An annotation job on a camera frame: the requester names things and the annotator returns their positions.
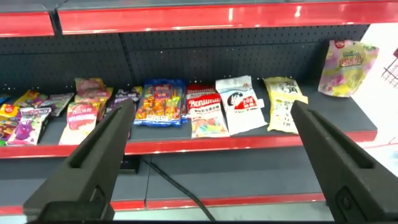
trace white candy bag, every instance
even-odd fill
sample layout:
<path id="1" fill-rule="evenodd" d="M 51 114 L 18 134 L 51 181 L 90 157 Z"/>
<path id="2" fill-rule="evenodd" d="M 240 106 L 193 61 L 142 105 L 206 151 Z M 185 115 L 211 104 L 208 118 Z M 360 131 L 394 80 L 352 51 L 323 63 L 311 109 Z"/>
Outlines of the white candy bag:
<path id="1" fill-rule="evenodd" d="M 267 124 L 251 85 L 250 76 L 217 80 L 216 90 L 223 101 L 230 135 Z"/>

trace red candy bag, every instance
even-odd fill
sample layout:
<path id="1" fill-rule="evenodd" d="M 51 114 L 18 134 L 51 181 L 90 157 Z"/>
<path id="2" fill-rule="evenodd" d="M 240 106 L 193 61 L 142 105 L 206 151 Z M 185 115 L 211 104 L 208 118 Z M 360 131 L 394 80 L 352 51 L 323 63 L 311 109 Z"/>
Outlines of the red candy bag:
<path id="1" fill-rule="evenodd" d="M 187 101 L 192 121 L 192 137 L 228 137 L 218 93 L 202 95 Z"/>

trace power cord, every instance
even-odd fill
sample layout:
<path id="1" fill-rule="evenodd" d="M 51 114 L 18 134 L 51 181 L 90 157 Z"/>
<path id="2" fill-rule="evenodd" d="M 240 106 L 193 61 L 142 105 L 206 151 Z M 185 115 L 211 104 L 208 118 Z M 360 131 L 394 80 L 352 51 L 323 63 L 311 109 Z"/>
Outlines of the power cord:
<path id="1" fill-rule="evenodd" d="M 198 197 L 196 197 L 193 193 L 191 193 L 189 190 L 187 190 L 185 187 L 182 187 L 179 183 L 177 183 L 175 180 L 173 180 L 168 174 L 166 174 L 162 169 L 160 169 L 156 164 L 153 162 L 147 162 L 143 159 L 141 159 L 142 162 L 145 162 L 150 168 L 152 168 L 156 173 L 161 175 L 165 180 L 167 180 L 170 184 L 172 184 L 174 187 L 179 189 L 181 192 L 183 192 L 186 196 L 190 197 L 198 206 L 199 208 L 205 213 L 205 215 L 209 218 L 210 221 L 215 222 L 216 220 L 214 219 L 213 215 L 207 210 L 205 205 L 199 200 Z"/>

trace red shelf trim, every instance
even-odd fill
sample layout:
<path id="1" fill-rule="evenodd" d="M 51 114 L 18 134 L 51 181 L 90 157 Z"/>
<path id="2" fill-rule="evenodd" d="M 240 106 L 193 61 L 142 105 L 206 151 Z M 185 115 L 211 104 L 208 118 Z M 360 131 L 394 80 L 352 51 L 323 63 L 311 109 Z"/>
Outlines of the red shelf trim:
<path id="1" fill-rule="evenodd" d="M 111 205 L 113 209 L 117 212 L 145 209 L 145 203 L 143 200 L 117 201 L 117 202 L 111 202 Z M 23 214 L 24 211 L 22 206 L 20 205 L 0 207 L 0 215 L 23 215 Z"/>
<path id="2" fill-rule="evenodd" d="M 49 13 L 0 13 L 0 37 L 33 37 L 54 35 Z"/>
<path id="3" fill-rule="evenodd" d="M 356 142 L 373 141 L 377 131 L 352 132 L 347 135 Z M 302 146 L 300 136 L 258 136 L 213 139 L 187 139 L 162 142 L 129 142 L 127 155 L 170 152 L 219 151 L 231 149 L 259 149 L 269 147 Z M 0 147 L 0 159 L 67 157 L 76 146 L 6 146 Z"/>
<path id="4" fill-rule="evenodd" d="M 58 12 L 64 34 L 398 22 L 396 0 L 59 10 Z"/>
<path id="5" fill-rule="evenodd" d="M 292 194 L 292 195 L 262 195 L 245 197 L 225 197 L 225 198 L 201 198 L 201 202 L 206 206 L 221 205 L 254 205 L 267 203 L 298 203 L 298 202 L 319 202 L 325 201 L 322 193 L 314 194 Z M 148 209 L 168 209 L 168 208 L 187 208 L 197 207 L 197 204 L 189 199 L 170 199 L 170 200 L 147 200 Z"/>

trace shelf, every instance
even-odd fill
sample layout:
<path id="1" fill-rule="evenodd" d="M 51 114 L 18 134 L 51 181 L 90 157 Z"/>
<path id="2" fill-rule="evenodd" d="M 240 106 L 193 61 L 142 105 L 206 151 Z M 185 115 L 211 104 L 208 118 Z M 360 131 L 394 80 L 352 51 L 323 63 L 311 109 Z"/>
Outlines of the shelf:
<path id="1" fill-rule="evenodd" d="M 13 159 L 0 161 L 0 215 L 22 214 L 22 204 L 49 177 L 63 159 Z M 149 167 L 138 174 L 119 174 L 112 195 L 117 211 L 144 209 Z"/>
<path id="2" fill-rule="evenodd" d="M 0 37 L 35 37 L 54 35 L 49 11 L 60 0 L 25 0 L 0 2 Z"/>
<path id="3" fill-rule="evenodd" d="M 262 81 L 253 83 L 258 98 L 264 99 L 262 113 L 269 122 L 269 98 Z M 317 92 L 316 85 L 300 85 L 309 105 L 337 125 L 356 142 L 373 141 L 377 127 L 351 98 L 333 98 Z M 0 159 L 28 157 L 67 157 L 76 146 L 58 146 L 66 126 L 66 113 L 49 122 L 38 146 L 0 147 Z M 280 131 L 267 131 L 267 126 L 239 133 L 230 138 L 191 139 L 191 124 L 181 128 L 132 126 L 125 153 L 157 154 L 166 152 L 218 151 L 301 146 L 300 136 Z"/>
<path id="4" fill-rule="evenodd" d="M 58 9 L 63 34 L 372 24 L 398 22 L 397 11 L 395 0 L 69 0 Z"/>
<path id="5" fill-rule="evenodd" d="M 152 162 L 207 206 L 324 200 L 303 147 L 159 154 Z M 196 206 L 156 172 L 149 174 L 146 205 Z"/>

